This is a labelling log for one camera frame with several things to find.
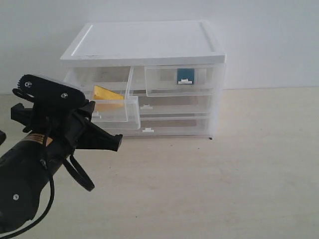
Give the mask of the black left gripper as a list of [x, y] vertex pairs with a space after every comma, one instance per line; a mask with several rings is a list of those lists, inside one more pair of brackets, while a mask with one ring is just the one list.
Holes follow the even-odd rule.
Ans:
[[77, 109], [65, 109], [49, 104], [35, 103], [25, 108], [22, 103], [11, 107], [10, 118], [25, 124], [24, 132], [44, 132], [51, 127], [53, 137], [76, 149], [118, 151], [123, 135], [112, 135], [91, 122], [94, 101], [85, 101]]

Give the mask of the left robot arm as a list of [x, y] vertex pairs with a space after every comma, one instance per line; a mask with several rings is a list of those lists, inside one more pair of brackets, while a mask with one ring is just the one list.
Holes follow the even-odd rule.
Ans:
[[64, 166], [85, 190], [94, 183], [76, 161], [77, 149], [117, 151], [122, 135], [111, 135], [91, 122], [95, 103], [80, 108], [64, 108], [35, 103], [32, 108], [17, 104], [11, 118], [24, 125], [26, 137], [0, 158], [0, 232], [5, 239], [37, 225], [42, 189], [50, 186], [52, 205], [53, 175]]

